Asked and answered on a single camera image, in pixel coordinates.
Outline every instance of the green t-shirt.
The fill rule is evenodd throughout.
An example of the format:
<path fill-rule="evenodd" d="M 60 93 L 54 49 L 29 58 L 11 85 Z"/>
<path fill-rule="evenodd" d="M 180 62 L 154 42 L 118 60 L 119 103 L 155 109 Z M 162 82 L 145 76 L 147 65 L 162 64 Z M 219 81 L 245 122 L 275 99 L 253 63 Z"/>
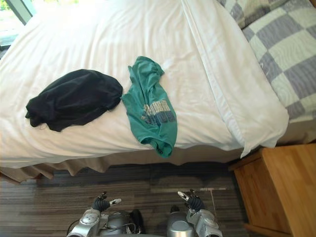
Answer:
<path fill-rule="evenodd" d="M 132 86 L 122 96 L 131 131 L 141 144 L 150 144 L 162 157 L 171 155 L 177 138 L 176 114 L 159 79 L 160 65 L 140 56 L 129 66 Z"/>

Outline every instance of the blue checkered pillow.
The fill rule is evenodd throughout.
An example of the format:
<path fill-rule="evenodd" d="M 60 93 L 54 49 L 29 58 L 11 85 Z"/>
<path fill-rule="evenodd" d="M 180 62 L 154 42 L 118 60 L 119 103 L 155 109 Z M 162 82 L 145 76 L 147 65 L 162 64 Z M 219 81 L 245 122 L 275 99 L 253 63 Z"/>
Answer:
<path fill-rule="evenodd" d="M 288 0 L 217 0 L 244 28 Z"/>
<path fill-rule="evenodd" d="M 243 32 L 290 119 L 316 119 L 316 9 L 293 2 Z"/>

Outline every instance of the striped carpet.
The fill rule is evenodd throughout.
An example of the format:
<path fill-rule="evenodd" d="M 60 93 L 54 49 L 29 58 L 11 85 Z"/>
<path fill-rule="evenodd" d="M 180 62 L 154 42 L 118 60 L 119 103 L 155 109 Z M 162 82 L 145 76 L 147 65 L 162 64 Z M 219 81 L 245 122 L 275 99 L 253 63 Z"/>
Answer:
<path fill-rule="evenodd" d="M 186 211 L 177 191 L 195 189 L 216 215 L 225 237 L 258 237 L 242 224 L 246 213 L 233 173 L 220 163 L 113 166 L 105 173 L 82 170 L 72 177 L 58 171 L 20 185 L 0 181 L 0 237 L 65 237 L 70 223 L 89 209 L 104 190 L 108 199 L 122 198 L 109 209 L 140 209 L 148 233 L 166 235 L 172 205 Z"/>

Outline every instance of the white bed sheet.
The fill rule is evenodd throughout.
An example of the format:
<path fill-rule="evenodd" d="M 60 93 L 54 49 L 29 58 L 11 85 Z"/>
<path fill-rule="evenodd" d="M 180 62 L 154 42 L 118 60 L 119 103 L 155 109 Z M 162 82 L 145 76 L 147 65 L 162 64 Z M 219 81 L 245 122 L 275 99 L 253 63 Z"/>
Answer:
<path fill-rule="evenodd" d="M 159 63 L 177 114 L 176 147 L 274 146 L 288 115 L 237 24 L 216 1 L 107 0 L 34 16 L 0 61 L 0 166 L 151 149 L 130 131 L 120 103 L 84 126 L 31 127 L 26 104 L 81 68 L 115 77 L 127 92 L 137 56 Z"/>

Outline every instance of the bedside table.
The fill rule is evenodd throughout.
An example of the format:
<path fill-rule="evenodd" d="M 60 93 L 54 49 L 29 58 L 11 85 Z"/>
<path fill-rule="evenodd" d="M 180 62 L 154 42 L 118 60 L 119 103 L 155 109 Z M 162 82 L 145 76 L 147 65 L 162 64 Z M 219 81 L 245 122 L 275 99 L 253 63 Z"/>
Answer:
<path fill-rule="evenodd" d="M 316 237 L 316 144 L 262 148 L 229 167 L 251 231 Z"/>

